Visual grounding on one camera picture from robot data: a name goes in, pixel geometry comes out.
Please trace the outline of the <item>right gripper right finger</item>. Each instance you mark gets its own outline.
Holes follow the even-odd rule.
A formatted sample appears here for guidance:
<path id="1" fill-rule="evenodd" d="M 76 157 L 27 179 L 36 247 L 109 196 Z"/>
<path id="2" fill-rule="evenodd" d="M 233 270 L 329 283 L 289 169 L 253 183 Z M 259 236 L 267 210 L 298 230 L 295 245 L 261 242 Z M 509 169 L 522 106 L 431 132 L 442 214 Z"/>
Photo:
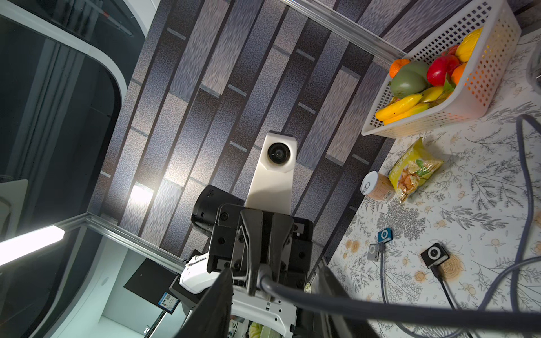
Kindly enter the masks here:
<path id="1" fill-rule="evenodd" d="M 319 269 L 318 293 L 325 297 L 324 318 L 331 337 L 379 337 L 366 318 L 356 310 L 353 300 L 328 266 Z"/>

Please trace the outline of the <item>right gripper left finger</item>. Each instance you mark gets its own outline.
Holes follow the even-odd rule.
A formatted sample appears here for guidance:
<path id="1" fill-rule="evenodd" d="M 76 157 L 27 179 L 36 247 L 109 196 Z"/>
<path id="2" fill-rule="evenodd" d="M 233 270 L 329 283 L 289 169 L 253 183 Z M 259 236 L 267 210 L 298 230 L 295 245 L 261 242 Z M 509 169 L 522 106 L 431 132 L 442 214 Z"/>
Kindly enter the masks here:
<path id="1" fill-rule="evenodd" d="M 232 273 L 223 270 L 174 337 L 227 337 L 232 308 Z"/>

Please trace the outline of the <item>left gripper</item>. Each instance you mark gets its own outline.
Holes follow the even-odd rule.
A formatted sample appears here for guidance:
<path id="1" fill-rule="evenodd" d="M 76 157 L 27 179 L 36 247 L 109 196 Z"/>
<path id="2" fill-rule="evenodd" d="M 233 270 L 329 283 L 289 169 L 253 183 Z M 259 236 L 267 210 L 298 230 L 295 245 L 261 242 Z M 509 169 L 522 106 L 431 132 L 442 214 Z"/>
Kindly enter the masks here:
<path id="1" fill-rule="evenodd" d="M 214 220 L 207 272 L 229 268 L 248 296 L 256 294 L 261 269 L 273 281 L 301 290 L 309 274 L 313 231 L 308 219 L 223 204 Z"/>

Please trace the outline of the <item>blue mp3 player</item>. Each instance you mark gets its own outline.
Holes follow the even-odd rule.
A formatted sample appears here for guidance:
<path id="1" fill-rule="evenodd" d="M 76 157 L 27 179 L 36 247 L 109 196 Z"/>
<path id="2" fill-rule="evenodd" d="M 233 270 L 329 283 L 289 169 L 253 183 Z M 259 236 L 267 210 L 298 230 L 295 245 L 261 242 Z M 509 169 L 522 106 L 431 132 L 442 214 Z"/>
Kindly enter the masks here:
<path id="1" fill-rule="evenodd" d="M 391 228 L 384 228 L 377 233 L 378 243 L 386 243 L 393 240 L 393 231 Z"/>

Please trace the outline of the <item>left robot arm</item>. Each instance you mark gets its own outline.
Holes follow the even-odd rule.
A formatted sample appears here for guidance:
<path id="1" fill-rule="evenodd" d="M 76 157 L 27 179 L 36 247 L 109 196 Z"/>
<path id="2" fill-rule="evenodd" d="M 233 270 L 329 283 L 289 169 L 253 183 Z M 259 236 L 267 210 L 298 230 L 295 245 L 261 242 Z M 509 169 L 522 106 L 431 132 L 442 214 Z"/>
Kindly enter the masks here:
<path id="1" fill-rule="evenodd" d="M 194 227 L 210 233 L 207 253 L 196 253 L 170 287 L 199 303 L 222 271 L 232 274 L 231 314 L 294 337 L 298 309 L 257 288 L 260 268 L 278 283 L 301 290 L 307 281 L 314 224 L 257 211 L 217 187 L 204 188 L 194 205 Z"/>

